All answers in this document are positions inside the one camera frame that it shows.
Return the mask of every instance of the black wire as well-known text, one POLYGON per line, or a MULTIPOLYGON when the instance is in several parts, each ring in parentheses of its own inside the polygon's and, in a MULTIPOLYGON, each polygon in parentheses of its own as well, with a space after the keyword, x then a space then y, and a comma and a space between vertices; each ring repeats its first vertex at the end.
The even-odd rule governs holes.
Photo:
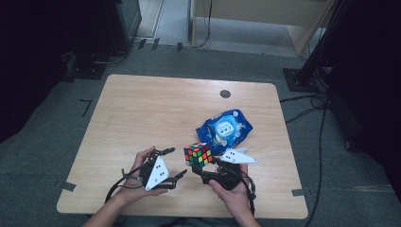
POLYGON ((307 109, 306 111, 300 112, 297 116, 292 117, 290 120, 287 120, 286 124, 291 122, 291 121, 293 121, 293 120, 296 120, 296 119, 300 118, 301 116, 307 115, 307 114, 311 113, 314 110, 316 110, 316 109, 315 108, 310 108, 310 109, 307 109))
POLYGON ((206 36, 206 39, 203 41, 203 44, 201 44, 199 46, 194 46, 193 48, 195 48, 195 49, 203 47, 210 40, 210 17, 212 16, 212 6, 213 6, 213 0, 210 0, 209 20, 208 20, 208 23, 207 23, 207 36, 206 36))
MULTIPOLYGON (((144 165, 141 164, 139 167, 133 169, 133 170, 132 170, 131 172, 129 172, 127 175, 133 174, 134 172, 136 172, 136 171, 138 171, 139 169, 141 169, 143 166, 144 166, 144 165)), ((121 185, 119 185, 119 184, 122 183, 124 180, 126 180, 126 178, 124 178, 124 177, 121 178, 120 180, 118 180, 118 182, 116 182, 116 183, 112 186, 112 188, 110 188, 109 192, 107 193, 106 200, 104 201, 104 203, 106 203, 106 202, 112 197, 112 193, 115 191, 115 189, 116 189, 117 187, 121 186, 121 185)))
POLYGON ((248 184, 244 181, 243 177, 240 175, 238 176, 238 174, 236 174, 233 170, 229 169, 229 168, 225 168, 226 171, 231 172, 232 174, 234 174, 235 176, 237 176, 237 178, 239 178, 242 183, 244 184, 246 190, 247 190, 247 196, 248 196, 248 200, 250 201, 250 209, 251 209, 251 213, 254 215, 254 203, 253 200, 255 198, 255 194, 254 191, 256 190, 253 179, 250 178, 250 176, 248 176, 248 174, 246 174, 244 171, 241 171, 241 173, 245 174, 246 178, 250 179, 251 185, 252 185, 252 190, 248 187, 248 184))
POLYGON ((291 122, 291 121, 293 121, 293 120, 295 120, 295 119, 298 119, 298 118, 301 117, 301 116, 304 116, 304 115, 306 115, 306 114, 309 114, 309 113, 311 113, 311 112, 314 111, 314 110, 323 110, 324 105, 325 105, 325 101, 324 101, 321 97, 319 97, 318 95, 325 95, 325 93, 317 93, 317 94, 315 94, 315 95, 310 95, 310 96, 296 96, 296 97, 291 97, 291 98, 286 98, 286 99, 280 100, 280 103, 283 103, 283 102, 286 102, 286 101, 292 101, 292 100, 298 100, 298 99, 301 99, 301 98, 310 97, 309 102, 310 102, 310 105, 312 106, 312 108, 300 112, 297 116, 292 117, 290 120, 287 120, 287 121, 286 121, 286 124, 289 123, 289 122, 291 122), (313 100, 315 100, 315 99, 318 99, 318 100, 321 101, 323 104, 320 105, 320 106, 317 106, 317 105, 313 102, 313 100))
POLYGON ((124 188, 128 188, 128 189, 138 189, 138 188, 143 187, 143 185, 136 186, 136 187, 128 187, 128 186, 124 186, 124 185, 119 185, 119 187, 124 187, 124 188))
POLYGON ((310 224, 310 221, 313 219, 316 208, 318 207, 319 203, 319 198, 321 195, 321 189, 322 189, 322 134, 323 134, 323 124, 324 124, 324 119, 325 119, 325 113, 327 110, 327 103, 324 104, 324 109, 323 109, 323 117, 322 117, 322 124, 321 124, 321 129, 319 132, 319 181, 318 181, 318 191, 316 192, 316 200, 315 204, 313 205, 313 209, 309 215, 309 219, 307 220, 305 227, 307 227, 310 224))
POLYGON ((121 56, 119 59, 115 60, 115 61, 94 61, 94 63, 97 64, 112 64, 112 63, 117 63, 119 61, 121 61, 122 59, 124 59, 124 57, 126 56, 126 53, 123 54, 123 56, 121 56))

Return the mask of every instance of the white triangular piece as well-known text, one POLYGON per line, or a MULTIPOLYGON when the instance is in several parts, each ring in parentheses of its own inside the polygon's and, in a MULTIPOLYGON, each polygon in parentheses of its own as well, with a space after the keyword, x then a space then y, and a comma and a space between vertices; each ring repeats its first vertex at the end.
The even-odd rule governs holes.
POLYGON ((232 163, 232 164, 247 164, 247 163, 257 163, 257 160, 253 157, 245 155, 236 151, 235 149, 227 149, 221 156, 221 161, 232 163))
POLYGON ((154 186, 161 183, 167 178, 168 178, 168 171, 165 161, 163 161, 162 156, 159 156, 157 157, 156 163, 154 164, 154 167, 151 170, 150 177, 148 179, 148 183, 147 186, 145 187, 145 190, 149 191, 154 186))

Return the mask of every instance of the power cord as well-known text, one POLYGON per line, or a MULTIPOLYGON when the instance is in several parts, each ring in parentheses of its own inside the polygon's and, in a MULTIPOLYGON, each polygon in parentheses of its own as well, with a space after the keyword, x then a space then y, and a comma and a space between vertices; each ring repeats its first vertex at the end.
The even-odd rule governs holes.
MULTIPOLYGON (((115 189, 117 189, 117 187, 127 187, 127 186, 124 186, 124 185, 120 185, 120 183, 122 183, 124 180, 127 180, 128 178, 132 178, 131 175, 132 175, 134 172, 140 170, 143 166, 144 166, 144 165, 140 165, 139 167, 137 167, 137 168, 133 169, 132 171, 130 171, 128 174, 124 174, 124 169, 122 169, 121 171, 123 172, 123 177, 122 177, 120 180, 118 180, 118 182, 116 182, 116 183, 112 186, 112 188, 110 188, 109 193, 107 193, 106 200, 104 201, 104 203, 106 203, 106 202, 112 197, 112 194, 113 194, 113 192, 115 191, 115 189)), ((136 188, 139 188, 139 187, 142 187, 142 185, 141 185, 141 186, 138 186, 138 187, 127 187, 127 188, 129 188, 129 189, 136 189, 136 188)))
POLYGON ((210 41, 210 17, 212 16, 212 7, 213 7, 213 0, 210 0, 209 18, 208 18, 208 22, 207 22, 207 36, 201 45, 193 47, 195 49, 205 46, 210 41))
POLYGON ((292 100, 297 100, 297 99, 301 99, 301 98, 310 97, 309 102, 310 102, 310 105, 312 106, 312 108, 307 109, 307 110, 305 110, 303 112, 300 112, 297 116, 291 118, 290 120, 287 120, 286 124, 291 122, 291 121, 293 121, 293 120, 296 120, 296 119, 300 118, 301 116, 309 114, 314 110, 323 110, 323 107, 325 105, 325 101, 319 95, 325 95, 325 93, 317 93, 315 95, 310 95, 310 96, 296 96, 296 97, 291 97, 291 98, 286 98, 286 99, 280 100, 280 103, 283 103, 283 102, 287 102, 287 101, 292 101, 292 100), (316 99, 318 99, 322 103, 322 105, 316 105, 314 103, 314 100, 316 100, 316 99))
POLYGON ((326 110, 327 110, 327 102, 324 103, 322 124, 321 124, 321 129, 320 129, 320 132, 319 132, 319 181, 318 181, 318 191, 316 192, 315 204, 313 205, 313 208, 312 208, 312 211, 311 211, 311 213, 309 215, 309 218, 306 221, 305 227, 309 226, 310 221, 312 221, 313 217, 315 216, 316 208, 318 207, 319 198, 320 198, 320 195, 321 195, 321 189, 322 189, 322 134, 323 134, 323 125, 324 125, 324 119, 325 119, 326 110))
POLYGON ((297 100, 297 99, 301 99, 301 98, 307 98, 310 97, 310 104, 312 105, 313 108, 308 109, 300 114, 298 114, 298 116, 290 119, 289 121, 286 121, 286 123, 289 123, 290 121, 297 119, 300 116, 306 115, 310 112, 312 112, 313 110, 323 110, 323 117, 322 117, 322 123, 321 123, 321 128, 319 131, 319 180, 318 180, 318 190, 316 192, 316 200, 315 203, 313 205, 312 211, 310 212, 309 218, 307 219, 306 223, 305 223, 305 227, 309 226, 310 222, 312 221, 316 209, 318 207, 318 203, 319 203, 319 198, 321 195, 321 189, 322 189, 322 136, 323 136, 323 125, 324 125, 324 119, 325 119, 325 114, 326 114, 326 110, 327 110, 327 106, 328 106, 328 101, 324 101, 322 97, 319 97, 319 95, 325 95, 325 93, 317 93, 315 95, 312 96, 296 96, 296 97, 291 97, 291 98, 286 98, 283 100, 280 100, 280 103, 286 102, 286 101, 291 101, 291 100, 297 100), (313 100, 317 98, 319 101, 321 101, 323 104, 322 105, 316 105, 313 100))
POLYGON ((250 209, 251 209, 251 213, 254 215, 254 199, 256 199, 256 186, 254 184, 253 179, 246 174, 244 171, 241 171, 241 174, 244 174, 245 177, 242 177, 241 175, 236 174, 234 171, 232 171, 231 169, 226 169, 226 171, 231 172, 233 175, 235 175, 238 179, 240 179, 242 181, 242 183, 244 184, 246 190, 247 190, 247 196, 248 196, 248 200, 250 201, 250 209), (244 178, 248 178, 250 180, 251 183, 251 189, 249 188, 248 184, 245 182, 244 178))
POLYGON ((113 63, 117 63, 117 62, 121 61, 122 59, 124 59, 125 56, 126 56, 126 53, 124 53, 123 56, 121 56, 119 59, 117 59, 115 61, 94 61, 94 63, 96 63, 96 64, 113 64, 113 63))

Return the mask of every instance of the black tape mark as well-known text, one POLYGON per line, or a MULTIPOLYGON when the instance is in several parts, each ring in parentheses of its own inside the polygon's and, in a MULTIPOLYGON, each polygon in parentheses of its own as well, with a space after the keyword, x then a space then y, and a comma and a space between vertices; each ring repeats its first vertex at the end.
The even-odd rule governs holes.
POLYGON ((183 43, 178 43, 177 45, 177 52, 180 52, 183 50, 183 43))
POLYGON ((138 49, 144 48, 144 46, 145 46, 146 43, 147 43, 147 39, 141 40, 141 43, 139 44, 138 49))
POLYGON ((160 38, 157 38, 154 40, 153 46, 151 47, 151 51, 154 51, 157 49, 157 46, 159 45, 160 38))
POLYGON ((308 197, 308 196, 310 196, 310 191, 309 191, 309 189, 293 189, 293 190, 291 190, 291 192, 292 192, 292 196, 293 197, 298 197, 298 196, 305 196, 305 197, 308 197))
POLYGON ((83 117, 83 116, 85 116, 85 115, 86 115, 86 113, 88 112, 88 110, 89 110, 89 107, 90 107, 90 106, 91 106, 91 104, 92 104, 92 100, 80 99, 79 101, 82 101, 82 102, 88 102, 88 105, 86 105, 85 111, 84 111, 84 112, 83 112, 83 114, 82 114, 82 117, 83 117))
POLYGON ((68 191, 74 191, 76 187, 77 186, 73 183, 64 182, 61 184, 61 188, 68 191))

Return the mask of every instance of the blue snack bag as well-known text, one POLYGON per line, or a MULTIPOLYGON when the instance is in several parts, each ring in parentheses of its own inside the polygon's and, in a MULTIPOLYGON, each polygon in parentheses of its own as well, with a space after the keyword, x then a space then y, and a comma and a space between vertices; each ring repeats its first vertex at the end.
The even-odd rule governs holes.
POLYGON ((235 148, 253 129, 244 114, 237 109, 219 113, 197 129, 203 143, 208 143, 212 155, 221 155, 227 148, 235 148))

